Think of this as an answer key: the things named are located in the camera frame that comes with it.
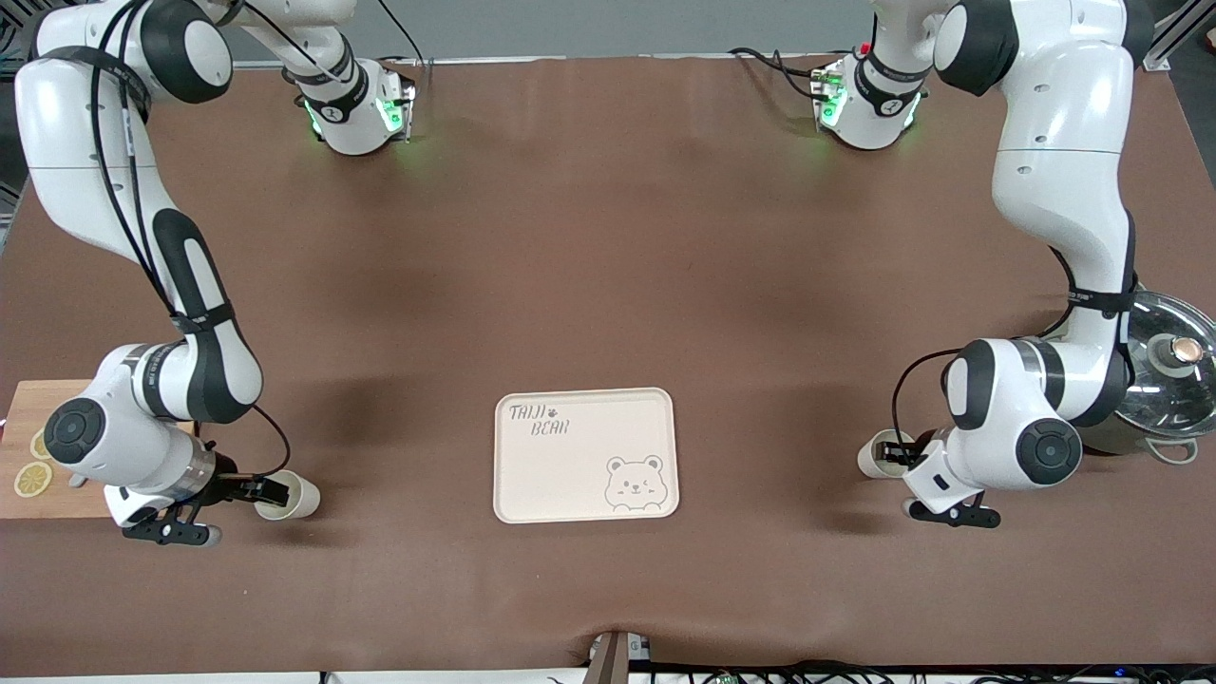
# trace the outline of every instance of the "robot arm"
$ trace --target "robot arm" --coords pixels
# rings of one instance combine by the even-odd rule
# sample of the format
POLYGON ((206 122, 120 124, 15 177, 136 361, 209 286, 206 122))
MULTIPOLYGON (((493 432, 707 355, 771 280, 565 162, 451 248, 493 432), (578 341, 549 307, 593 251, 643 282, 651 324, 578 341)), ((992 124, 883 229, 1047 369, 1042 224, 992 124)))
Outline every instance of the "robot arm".
POLYGON ((955 0, 869 0, 874 32, 868 51, 824 67, 811 84, 823 95, 815 116, 846 145, 878 150, 912 124, 921 86, 933 68, 938 26, 955 0))
MULTIPOLYGON (((308 18, 306 5, 302 10, 308 18)), ((347 90, 334 95, 339 83, 314 84, 319 90, 309 95, 350 102, 344 118, 331 122, 328 142, 350 153, 378 147, 392 133, 372 110, 379 105, 366 67, 350 58, 332 27, 308 30, 298 35, 317 46, 310 60, 323 60, 334 41, 342 45, 328 71, 345 79, 347 90), (365 88, 362 95, 350 97, 351 84, 365 88)), ((43 206, 67 232, 139 264, 182 336, 111 352, 89 387, 47 420, 47 450, 72 472, 105 484, 107 506, 125 536, 213 544, 219 531, 195 523, 201 506, 286 505, 289 492, 263 476, 240 475, 212 444, 173 425, 240 419, 257 408, 263 377, 202 232, 161 183, 143 122, 152 102, 223 95, 232 74, 227 46, 188 0, 107 0, 45 15, 30 52, 15 94, 43 206), (185 506, 188 517, 180 520, 185 506)))
POLYGON ((415 88, 372 60, 355 58, 338 32, 355 0, 196 0, 208 17, 231 22, 283 62, 304 95, 316 135, 343 155, 365 155, 410 135, 415 88))
POLYGON ((1076 427, 1097 425, 1124 399, 1135 229, 1118 169, 1138 60, 1130 50, 1144 33, 1136 16, 1122 0, 962 0, 933 32, 944 82, 1004 96, 992 197, 1055 251, 1070 291, 1051 340, 978 340, 950 363, 942 385, 953 426, 908 450, 886 445, 911 466, 902 477, 913 517, 995 526, 998 517, 962 503, 989 488, 1063 482, 1081 459, 1076 427), (959 522, 969 516, 975 522, 959 522))

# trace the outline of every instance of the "lemon slice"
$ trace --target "lemon slice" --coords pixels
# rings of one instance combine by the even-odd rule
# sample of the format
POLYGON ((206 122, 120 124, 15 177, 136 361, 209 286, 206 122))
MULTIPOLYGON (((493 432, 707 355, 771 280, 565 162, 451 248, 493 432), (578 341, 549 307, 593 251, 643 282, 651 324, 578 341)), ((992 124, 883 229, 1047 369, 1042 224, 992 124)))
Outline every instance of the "lemon slice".
POLYGON ((45 461, 51 458, 51 453, 46 450, 46 441, 43 439, 41 430, 39 430, 38 433, 34 434, 34 438, 29 441, 29 453, 40 461, 45 461))
POLYGON ((17 478, 13 480, 12 488, 22 499, 36 497, 51 486, 52 475, 51 466, 43 461, 28 462, 17 471, 17 478))

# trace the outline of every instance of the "paper cup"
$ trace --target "paper cup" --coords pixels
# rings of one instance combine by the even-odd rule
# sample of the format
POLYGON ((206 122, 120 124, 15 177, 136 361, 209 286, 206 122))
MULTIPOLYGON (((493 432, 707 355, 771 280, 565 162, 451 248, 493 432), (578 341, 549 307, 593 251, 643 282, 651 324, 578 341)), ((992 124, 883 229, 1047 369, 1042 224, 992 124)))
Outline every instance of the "paper cup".
POLYGON ((291 520, 295 517, 308 517, 321 505, 321 490, 308 480, 295 475, 289 470, 281 470, 266 480, 287 486, 287 505, 276 506, 265 501, 253 504, 258 515, 266 520, 291 520))
MULTIPOLYGON (((901 432, 903 436, 903 443, 911 444, 913 439, 908 437, 907 432, 901 432)), ((874 437, 866 442, 866 445, 857 452, 857 467, 861 472, 866 473, 866 477, 873 477, 874 480, 890 480, 893 477, 903 477, 903 473, 908 471, 907 466, 900 464, 893 464, 891 461, 884 461, 879 459, 879 444, 883 442, 897 442, 894 430, 884 430, 874 437)))

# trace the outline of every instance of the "bear illustration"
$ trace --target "bear illustration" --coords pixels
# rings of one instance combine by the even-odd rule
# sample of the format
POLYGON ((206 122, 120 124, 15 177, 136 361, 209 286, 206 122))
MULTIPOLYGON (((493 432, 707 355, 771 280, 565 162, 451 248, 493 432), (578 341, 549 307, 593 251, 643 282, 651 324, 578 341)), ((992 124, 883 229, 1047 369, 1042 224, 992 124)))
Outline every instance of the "bear illustration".
POLYGON ((608 488, 604 499, 612 510, 640 511, 649 506, 658 509, 668 500, 668 486, 663 482, 663 459, 646 456, 641 461, 613 458, 608 461, 608 488))

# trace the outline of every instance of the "green led light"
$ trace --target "green led light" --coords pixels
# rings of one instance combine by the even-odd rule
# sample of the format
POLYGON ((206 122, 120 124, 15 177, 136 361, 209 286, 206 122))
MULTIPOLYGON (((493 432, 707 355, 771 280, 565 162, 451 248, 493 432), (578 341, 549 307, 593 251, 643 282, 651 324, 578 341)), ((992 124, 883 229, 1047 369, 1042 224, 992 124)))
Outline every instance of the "green led light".
POLYGON ((304 101, 304 111, 308 112, 308 118, 313 122, 313 133, 321 135, 321 124, 316 122, 316 114, 313 112, 313 106, 304 101))
POLYGON ((912 103, 908 105, 908 116, 906 119, 903 119, 903 128, 912 125, 912 119, 916 118, 916 106, 919 103, 921 103, 921 94, 917 92, 917 96, 912 100, 912 103))
POLYGON ((844 88, 837 88, 837 91, 832 97, 823 103, 823 111, 821 114, 821 120, 823 125, 833 127, 840 120, 840 110, 844 110, 844 103, 849 100, 849 94, 844 88))
POLYGON ((394 105, 392 101, 381 99, 377 99, 376 103, 379 105, 379 113, 384 119, 384 125, 388 128, 388 131, 396 133, 398 130, 401 130, 401 127, 405 125, 401 123, 401 107, 394 105))

